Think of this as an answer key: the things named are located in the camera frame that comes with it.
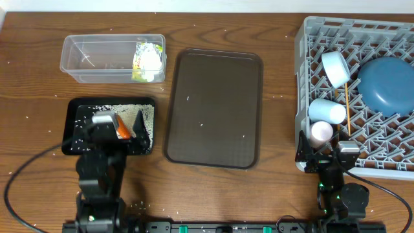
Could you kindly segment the orange carrot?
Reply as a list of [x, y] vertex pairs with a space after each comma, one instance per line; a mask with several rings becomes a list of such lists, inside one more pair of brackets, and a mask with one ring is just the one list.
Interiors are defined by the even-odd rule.
[[118, 138], [120, 139], [130, 139], [131, 138], [131, 134], [129, 132], [129, 130], [127, 129], [127, 127], [124, 124], [124, 121], [122, 120], [122, 118], [117, 115], [116, 116], [117, 122], [118, 122], [118, 127], [116, 129], [116, 133], [118, 135]]

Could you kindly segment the pink cup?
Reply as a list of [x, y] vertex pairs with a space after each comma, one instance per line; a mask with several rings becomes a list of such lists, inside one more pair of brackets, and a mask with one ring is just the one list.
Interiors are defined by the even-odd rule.
[[318, 148], [330, 141], [333, 136], [333, 128], [328, 122], [319, 121], [310, 126], [309, 143], [313, 148]]

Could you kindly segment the light blue cup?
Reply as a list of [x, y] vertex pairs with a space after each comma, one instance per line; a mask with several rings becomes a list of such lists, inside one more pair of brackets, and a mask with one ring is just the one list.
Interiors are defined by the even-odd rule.
[[339, 103], [317, 98], [310, 103], [308, 115], [313, 122], [324, 121], [330, 124], [340, 124], [345, 120], [347, 111]]

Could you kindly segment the yellow foil snack wrapper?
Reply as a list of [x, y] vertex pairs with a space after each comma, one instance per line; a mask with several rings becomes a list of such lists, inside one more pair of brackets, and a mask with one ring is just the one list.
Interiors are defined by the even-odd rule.
[[137, 82], [152, 82], [162, 66], [163, 48], [160, 45], [141, 42], [136, 44], [131, 79]]

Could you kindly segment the wooden chopstick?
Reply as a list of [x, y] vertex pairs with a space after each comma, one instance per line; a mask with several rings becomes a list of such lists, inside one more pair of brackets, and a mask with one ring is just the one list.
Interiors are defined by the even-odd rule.
[[345, 82], [345, 104], [346, 104], [346, 114], [347, 114], [347, 134], [348, 137], [351, 136], [351, 122], [350, 122], [350, 109], [349, 109], [349, 89], [348, 84]]
[[[335, 89], [335, 91], [334, 91], [334, 97], [335, 97], [335, 99], [337, 99], [337, 97], [338, 97], [338, 90], [337, 89]], [[340, 132], [341, 132], [341, 124], [339, 123], [339, 124], [336, 125], [337, 141], [340, 140]]]

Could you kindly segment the white napkin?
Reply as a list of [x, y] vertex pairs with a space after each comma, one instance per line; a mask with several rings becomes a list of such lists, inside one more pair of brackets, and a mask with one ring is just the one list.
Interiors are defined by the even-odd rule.
[[156, 72], [162, 66], [161, 52], [158, 47], [140, 47], [136, 54], [135, 66], [139, 70], [138, 78], [140, 80], [152, 82]]

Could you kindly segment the light blue small bowl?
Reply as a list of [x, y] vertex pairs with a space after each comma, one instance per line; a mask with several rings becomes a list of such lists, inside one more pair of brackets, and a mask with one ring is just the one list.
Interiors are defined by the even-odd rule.
[[321, 61], [327, 78], [335, 89], [350, 80], [349, 68], [340, 52], [324, 53], [321, 55]]

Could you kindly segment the dark blue plate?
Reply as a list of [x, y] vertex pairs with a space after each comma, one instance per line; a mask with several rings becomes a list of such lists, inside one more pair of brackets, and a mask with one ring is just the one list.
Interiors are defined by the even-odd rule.
[[394, 57], [367, 62], [358, 73], [358, 92], [364, 104], [384, 117], [413, 111], [413, 67]]

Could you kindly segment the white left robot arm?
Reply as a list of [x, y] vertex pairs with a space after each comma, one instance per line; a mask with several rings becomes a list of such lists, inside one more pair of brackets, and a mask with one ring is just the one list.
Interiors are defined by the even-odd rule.
[[80, 192], [76, 196], [76, 218], [62, 226], [63, 232], [143, 232], [137, 218], [125, 218], [125, 202], [120, 197], [126, 157], [136, 151], [147, 151], [150, 139], [141, 111], [136, 114], [131, 136], [122, 119], [112, 111], [92, 116], [74, 139], [87, 143], [76, 162]]

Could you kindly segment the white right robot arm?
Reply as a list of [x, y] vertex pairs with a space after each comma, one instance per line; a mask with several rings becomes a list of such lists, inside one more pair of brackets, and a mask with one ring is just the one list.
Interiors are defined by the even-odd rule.
[[344, 175], [369, 184], [398, 199], [408, 211], [408, 220], [402, 229], [407, 232], [413, 221], [413, 211], [401, 196], [376, 183], [350, 172], [354, 168], [360, 150], [353, 141], [337, 143], [331, 153], [326, 155], [314, 152], [306, 134], [300, 131], [296, 162], [304, 162], [305, 173], [317, 173], [320, 179], [317, 189], [318, 208], [325, 215], [306, 225], [298, 223], [302, 232], [385, 232], [383, 224], [361, 223], [366, 217], [369, 204], [369, 189], [357, 183], [346, 183]]

